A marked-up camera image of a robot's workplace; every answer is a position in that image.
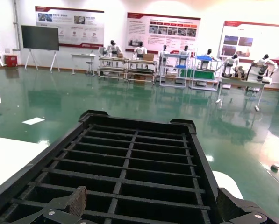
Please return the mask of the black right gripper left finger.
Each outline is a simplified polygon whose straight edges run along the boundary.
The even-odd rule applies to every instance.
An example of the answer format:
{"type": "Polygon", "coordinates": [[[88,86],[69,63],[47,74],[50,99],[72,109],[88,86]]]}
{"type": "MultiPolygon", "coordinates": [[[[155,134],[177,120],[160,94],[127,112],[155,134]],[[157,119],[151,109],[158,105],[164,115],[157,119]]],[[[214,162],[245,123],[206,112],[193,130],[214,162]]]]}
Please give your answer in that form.
{"type": "Polygon", "coordinates": [[[86,187],[69,196],[52,199],[40,211],[13,221],[14,224],[77,224],[86,207],[86,187]]]}

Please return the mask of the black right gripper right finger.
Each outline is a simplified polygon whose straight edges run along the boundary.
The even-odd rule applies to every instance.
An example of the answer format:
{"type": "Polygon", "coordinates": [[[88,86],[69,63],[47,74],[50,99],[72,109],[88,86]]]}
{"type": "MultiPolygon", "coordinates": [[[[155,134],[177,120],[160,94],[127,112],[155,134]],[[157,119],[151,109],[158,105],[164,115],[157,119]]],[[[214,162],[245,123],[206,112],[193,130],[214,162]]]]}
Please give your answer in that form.
{"type": "Polygon", "coordinates": [[[217,205],[225,224],[279,224],[252,201],[234,197],[225,188],[218,188],[217,205]]]}

